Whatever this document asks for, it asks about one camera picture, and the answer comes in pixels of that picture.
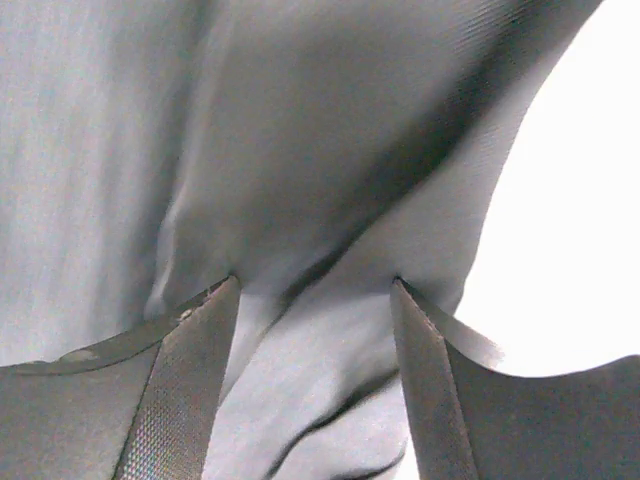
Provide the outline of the black pleated skirt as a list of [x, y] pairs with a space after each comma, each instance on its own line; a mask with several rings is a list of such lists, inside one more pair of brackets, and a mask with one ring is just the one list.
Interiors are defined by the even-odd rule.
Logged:
[[235, 278], [198, 479], [389, 479], [391, 289], [454, 311], [595, 1], [5, 1], [1, 371]]

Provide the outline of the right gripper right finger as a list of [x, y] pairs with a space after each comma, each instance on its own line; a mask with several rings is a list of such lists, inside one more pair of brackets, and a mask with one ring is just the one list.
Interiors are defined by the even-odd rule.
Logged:
[[639, 359], [578, 373], [500, 373], [481, 334], [396, 279], [396, 352], [423, 479], [635, 479]]

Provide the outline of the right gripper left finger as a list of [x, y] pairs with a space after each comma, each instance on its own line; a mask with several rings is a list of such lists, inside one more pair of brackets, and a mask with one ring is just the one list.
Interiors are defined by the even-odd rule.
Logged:
[[234, 336], [239, 282], [52, 362], [1, 371], [5, 479], [198, 479]]

